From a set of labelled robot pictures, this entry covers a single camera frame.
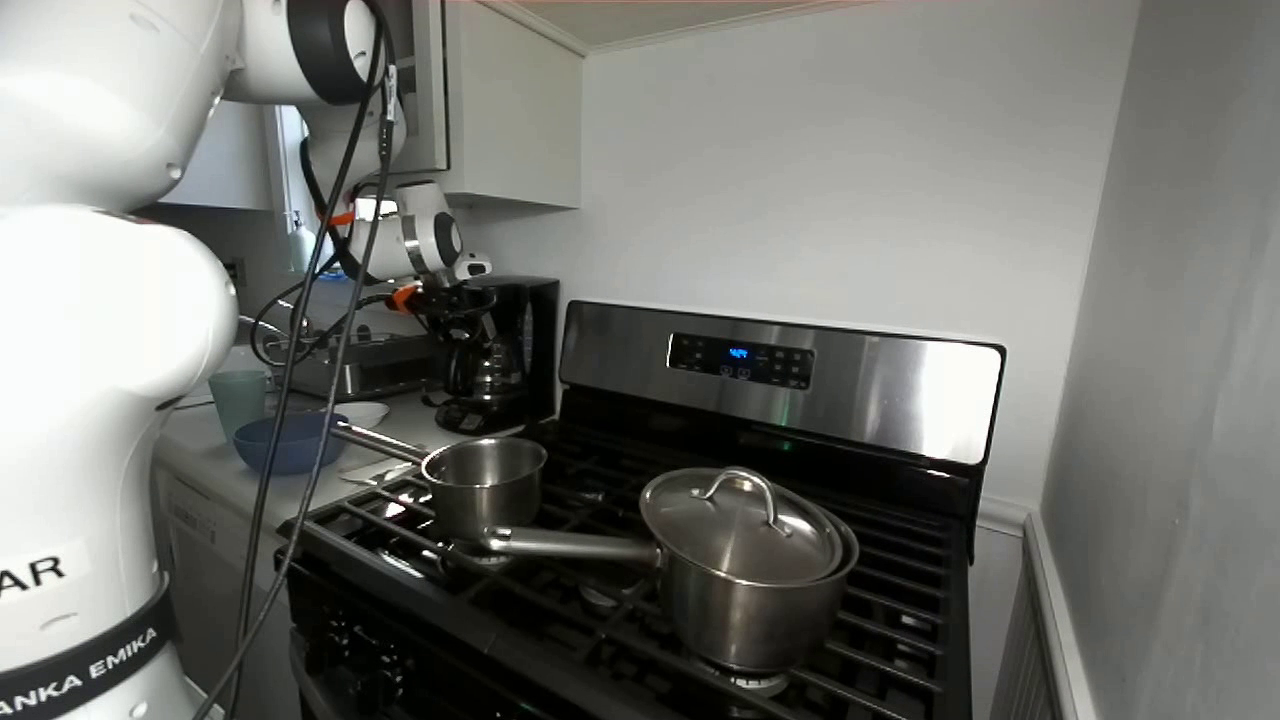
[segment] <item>stove control panel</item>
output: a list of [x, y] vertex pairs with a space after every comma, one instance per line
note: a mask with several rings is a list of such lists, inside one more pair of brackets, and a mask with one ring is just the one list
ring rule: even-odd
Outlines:
[[814, 348], [745, 342], [726, 337], [671, 337], [670, 369], [734, 377], [748, 385], [808, 388]]

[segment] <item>white wall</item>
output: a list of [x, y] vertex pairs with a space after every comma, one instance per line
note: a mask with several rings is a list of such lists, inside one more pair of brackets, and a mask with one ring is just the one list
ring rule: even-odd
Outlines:
[[1280, 3], [1148, 0], [1048, 535], [1107, 720], [1280, 716]]
[[1136, 0], [885, 0], [587, 56], [586, 211], [471, 222], [567, 297], [1013, 348], [1039, 505]]
[[1008, 716], [1008, 707], [997, 710], [997, 691], [1008, 683], [1008, 631], [1024, 631], [1027, 624], [1017, 624], [1019, 587], [1024, 587], [1024, 513], [1000, 506], [986, 513], [978, 518], [974, 535], [974, 567], [968, 567], [968, 656], [974, 656], [974, 716], [993, 720]]

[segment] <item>oven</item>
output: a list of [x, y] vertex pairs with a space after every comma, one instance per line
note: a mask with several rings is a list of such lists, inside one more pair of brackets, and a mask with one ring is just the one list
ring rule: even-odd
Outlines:
[[968, 560], [1005, 348], [567, 304], [533, 525], [645, 535], [641, 487], [745, 464], [859, 538], [832, 631], [776, 677], [693, 656], [656, 571], [469, 556], [414, 469], [306, 518], [288, 571], [308, 716], [968, 720]]

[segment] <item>cable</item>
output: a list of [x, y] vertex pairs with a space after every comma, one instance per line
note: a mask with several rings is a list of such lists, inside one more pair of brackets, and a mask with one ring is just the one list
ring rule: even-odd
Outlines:
[[267, 369], [275, 362], [275, 357], [264, 353], [261, 327], [264, 327], [267, 310], [272, 310], [286, 297], [292, 297], [292, 291], [300, 291], [300, 287], [306, 287], [306, 279], [288, 283], [288, 287], [275, 291], [267, 304], [261, 304], [261, 310], [252, 310], [250, 348], [252, 348], [252, 357], [257, 357], [261, 362], [267, 362]]
[[[376, 89], [386, 84], [389, 67], [382, 65], [382, 51], [386, 51], [386, 20], [376, 10], [376, 49], [374, 49], [374, 65], [370, 65], [370, 91], [358, 106], [358, 118], [352, 118], [352, 133], [350, 133], [350, 147], [344, 147], [344, 160], [339, 160], [339, 172], [333, 178], [333, 193], [327, 193], [327, 203], [322, 211], [322, 226], [333, 226], [333, 211], [337, 211], [337, 200], [339, 200], [339, 188], [350, 183], [350, 167], [352, 167], [352, 153], [358, 153], [358, 139], [365, 133], [365, 113], [370, 113], [370, 98], [376, 97]], [[376, 240], [376, 222], [382, 222], [382, 200], [376, 200], [376, 219], [374, 219], [374, 237], [370, 237], [370, 246], [365, 246], [365, 263], [374, 256], [374, 240]], [[228, 658], [228, 666], [220, 671], [220, 678], [207, 688], [203, 704], [195, 707], [195, 720], [203, 720], [214, 710], [214, 704], [220, 700], [220, 691], [228, 688], [228, 720], [237, 716], [241, 707], [241, 678], [246, 678], [246, 658], [250, 658], [250, 646], [257, 644], [279, 587], [286, 587], [286, 571], [288, 563], [275, 567], [275, 581], [272, 581], [272, 591], [261, 607], [261, 617], [250, 624], [252, 617], [252, 577], [257, 577], [257, 549], [261, 549], [261, 525], [264, 525], [264, 506], [267, 506], [267, 487], [272, 487], [272, 471], [275, 471], [275, 454], [279, 454], [279, 437], [286, 437], [286, 414], [288, 414], [288, 388], [292, 388], [292, 369], [297, 369], [297, 337], [300, 337], [300, 324], [308, 315], [308, 304], [312, 304], [312, 287], [315, 287], [315, 275], [322, 275], [322, 256], [324, 256], [324, 232], [322, 240], [312, 243], [312, 261], [308, 261], [308, 271], [300, 279], [300, 299], [292, 304], [292, 315], [288, 315], [288, 342], [286, 342], [286, 381], [279, 381], [279, 405], [275, 405], [275, 427], [272, 427], [272, 452], [267, 452], [267, 471], [261, 474], [261, 487], [257, 487], [257, 499], [252, 499], [252, 513], [250, 513], [250, 549], [246, 549], [246, 567], [241, 567], [241, 604], [237, 604], [237, 651]], [[333, 420], [333, 405], [337, 405], [337, 388], [339, 388], [339, 373], [333, 373], [333, 390], [327, 390], [327, 420]], [[308, 480], [308, 493], [306, 499], [315, 497], [315, 480], [322, 480], [322, 454], [324, 454], [324, 442], [327, 442], [327, 425], [324, 425], [324, 437], [322, 437], [322, 452], [315, 452], [315, 464], [312, 464], [312, 480]]]
[[[322, 195], [322, 178], [315, 178], [315, 165], [312, 165], [312, 139], [300, 139], [300, 167], [306, 167], [306, 183], [312, 195], [312, 207], [324, 211], [324, 195]], [[322, 240], [327, 237], [333, 243], [333, 261], [350, 271], [360, 275], [360, 261], [352, 256], [352, 232], [339, 232], [337, 219], [322, 222]]]
[[315, 333], [315, 338], [306, 348], [300, 360], [308, 360], [315, 348], [324, 348], [339, 327], [350, 327], [350, 320], [358, 320], [360, 309], [370, 304], [389, 304], [389, 297], [360, 297], [360, 304], [352, 309], [352, 315], [333, 320], [324, 333]]

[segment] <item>black cable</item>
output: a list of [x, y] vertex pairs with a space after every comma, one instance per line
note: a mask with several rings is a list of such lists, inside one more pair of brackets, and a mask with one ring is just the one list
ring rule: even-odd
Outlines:
[[[358, 304], [358, 310], [370, 309], [370, 304], [389, 304], [389, 297], [365, 297], [365, 299]], [[333, 337], [337, 337], [339, 327], [350, 327], [350, 320], [358, 320], [358, 310], [352, 310], [352, 315], [344, 310], [344, 315], [333, 320], [324, 333], [315, 333], [315, 338], [306, 342], [306, 353], [297, 357], [297, 362], [306, 362], [308, 357], [324, 353], [324, 348], [333, 342]]]
[[374, 10], [374, 24], [386, 33], [386, 49], [389, 49], [389, 58], [402, 65], [406, 58], [406, 49], [389, 24], [389, 9], [386, 0], [365, 0], [365, 9]]
[[[344, 160], [339, 160], [339, 172], [333, 175], [333, 193], [327, 193], [327, 203], [324, 203], [324, 216], [322, 216], [322, 226], [333, 226], [333, 211], [337, 211], [337, 200], [339, 200], [339, 188], [350, 183], [350, 167], [352, 167], [352, 153], [358, 153], [358, 139], [365, 133], [365, 113], [370, 113], [370, 98], [376, 97], [376, 89], [386, 84], [389, 67], [382, 65], [382, 51], [386, 51], [386, 24], [382, 24], [382, 10], [376, 10], [376, 49], [374, 49], [374, 65], [370, 65], [370, 91], [358, 106], [358, 123], [350, 133], [350, 147], [344, 147]], [[312, 287], [315, 287], [315, 275], [322, 275], [322, 256], [324, 256], [324, 232], [322, 240], [312, 243], [312, 261], [308, 261], [308, 271], [300, 279], [300, 299], [292, 304], [292, 315], [288, 315], [288, 342], [286, 342], [286, 377], [279, 377], [279, 405], [275, 405], [275, 427], [272, 427], [272, 452], [267, 452], [267, 469], [261, 471], [261, 487], [257, 487], [257, 499], [252, 499], [252, 513], [250, 513], [250, 549], [246, 549], [246, 567], [241, 567], [241, 604], [237, 604], [237, 651], [226, 666], [226, 677], [207, 688], [203, 704], [195, 707], [195, 720], [203, 720], [214, 710], [214, 704], [220, 700], [220, 691], [228, 688], [228, 720], [237, 716], [241, 707], [241, 678], [246, 678], [246, 658], [250, 658], [250, 646], [257, 644], [279, 587], [286, 587], [286, 567], [275, 571], [275, 585], [267, 591], [267, 604], [261, 607], [261, 617], [250, 624], [252, 617], [252, 577], [257, 577], [257, 549], [261, 549], [261, 525], [264, 525], [264, 513], [267, 513], [267, 493], [272, 493], [272, 471], [275, 471], [275, 454], [279, 454], [279, 437], [286, 437], [286, 414], [288, 414], [288, 388], [292, 388], [292, 369], [297, 369], [297, 337], [300, 337], [300, 324], [308, 315], [308, 304], [312, 304]]]
[[[322, 178], [315, 178], [315, 165], [312, 165], [312, 139], [300, 139], [300, 167], [306, 167], [306, 183], [312, 195], [315, 216], [324, 211], [324, 195], [322, 195]], [[322, 240], [333, 243], [333, 261], [358, 275], [360, 261], [352, 256], [352, 232], [339, 232], [333, 219], [322, 219]]]
[[264, 299], [264, 304], [252, 310], [250, 348], [252, 348], [252, 357], [257, 357], [261, 362], [267, 362], [267, 369], [272, 369], [275, 360], [261, 353], [261, 327], [264, 327], [264, 320], [272, 315], [272, 309], [275, 309], [286, 297], [300, 291], [300, 287], [306, 287], [306, 279], [279, 287], [272, 299]]
[[[374, 211], [374, 222], [370, 222], [370, 243], [365, 243], [360, 268], [370, 268], [370, 256], [374, 256], [374, 243], [376, 243], [376, 226], [382, 226], [382, 207], [386, 207], [386, 195], [389, 195], [389, 183], [394, 183], [389, 153], [382, 153], [382, 160], [386, 160], [386, 167], [382, 167], [376, 203], [374, 203], [376, 211]], [[358, 283], [352, 283], [350, 315], [358, 310], [360, 287], [365, 287], [365, 271], [360, 271]], [[333, 369], [344, 362], [350, 338], [352, 338], [352, 333], [339, 337], [339, 342], [337, 342], [337, 362], [333, 362]], [[267, 587], [267, 598], [264, 598], [264, 607], [257, 612], [250, 636], [241, 641], [241, 646], [237, 646], [237, 656], [234, 656], [234, 666], [214, 683], [207, 695], [220, 695], [220, 688], [237, 677], [237, 666], [246, 666], [246, 656], [250, 656], [252, 641], [264, 631], [267, 612], [272, 612], [272, 604], [275, 604], [279, 591], [286, 591], [288, 567], [292, 567], [297, 549], [300, 549], [306, 515], [312, 513], [312, 499], [315, 499], [315, 487], [322, 487], [324, 447], [327, 447], [327, 439], [333, 439], [327, 427], [333, 427], [333, 420], [337, 420], [337, 410], [333, 410], [337, 390], [339, 390], [339, 373], [327, 377], [324, 437], [322, 437], [322, 447], [315, 447], [315, 459], [312, 459], [312, 471], [308, 471], [308, 487], [306, 487], [300, 506], [297, 506], [297, 525], [292, 525], [292, 531], [288, 531], [288, 545], [286, 545], [275, 581], [272, 581], [272, 587]]]

